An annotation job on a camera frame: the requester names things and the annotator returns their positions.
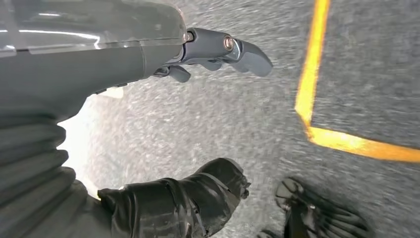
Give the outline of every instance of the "robotic arm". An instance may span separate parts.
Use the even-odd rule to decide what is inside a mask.
[[[222,229],[250,185],[232,160],[182,179],[87,195],[57,145],[57,123],[93,93],[150,76],[190,78],[184,64],[267,75],[268,57],[229,34],[186,29],[149,1],[0,0],[0,237],[199,238]]]

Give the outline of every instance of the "black shoe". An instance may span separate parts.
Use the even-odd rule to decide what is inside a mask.
[[[293,178],[280,183],[275,199],[286,214],[284,238],[373,237],[359,214],[326,200]]]

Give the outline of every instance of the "robotic hand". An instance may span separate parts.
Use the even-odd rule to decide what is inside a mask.
[[[202,28],[189,28],[186,43],[179,55],[159,68],[154,76],[171,76],[187,82],[191,75],[181,65],[200,64],[210,71],[219,70],[224,63],[237,71],[267,76],[273,67],[267,55],[256,45],[235,39],[229,34]]]

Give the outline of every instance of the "joint screw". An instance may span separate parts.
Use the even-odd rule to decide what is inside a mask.
[[[233,38],[229,35],[225,36],[223,39],[223,46],[227,51],[233,50]]]
[[[184,34],[184,41],[185,42],[191,42],[194,40],[194,35],[191,32],[187,32],[186,34]]]

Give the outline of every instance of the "yellow floor marking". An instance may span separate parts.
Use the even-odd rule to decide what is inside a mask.
[[[391,145],[311,126],[329,5],[330,0],[315,0],[306,60],[296,97],[295,110],[302,119],[309,141],[316,145],[379,160],[420,162],[420,150],[418,149]]]

